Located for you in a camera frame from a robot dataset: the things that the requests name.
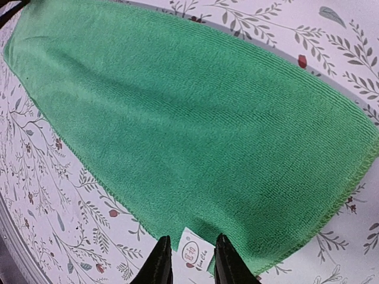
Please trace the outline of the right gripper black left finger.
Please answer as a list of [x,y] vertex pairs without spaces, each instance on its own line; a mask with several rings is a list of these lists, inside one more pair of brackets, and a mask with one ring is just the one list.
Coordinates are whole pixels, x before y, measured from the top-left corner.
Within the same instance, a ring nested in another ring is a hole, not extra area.
[[171,284],[172,249],[170,236],[161,237],[154,246],[139,273],[135,284]]

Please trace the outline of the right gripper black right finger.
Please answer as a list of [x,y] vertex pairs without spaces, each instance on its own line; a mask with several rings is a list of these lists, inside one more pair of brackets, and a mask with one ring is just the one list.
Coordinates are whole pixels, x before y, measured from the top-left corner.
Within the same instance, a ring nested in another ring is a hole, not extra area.
[[216,284],[261,284],[250,272],[225,234],[220,234],[214,249]]

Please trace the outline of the green microfibre towel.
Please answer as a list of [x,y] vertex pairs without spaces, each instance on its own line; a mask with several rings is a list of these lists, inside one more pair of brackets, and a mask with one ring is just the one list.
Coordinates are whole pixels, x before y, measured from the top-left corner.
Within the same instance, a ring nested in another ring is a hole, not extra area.
[[377,128],[329,85],[151,9],[30,1],[4,59],[150,235],[224,233],[256,274],[307,244],[378,156]]

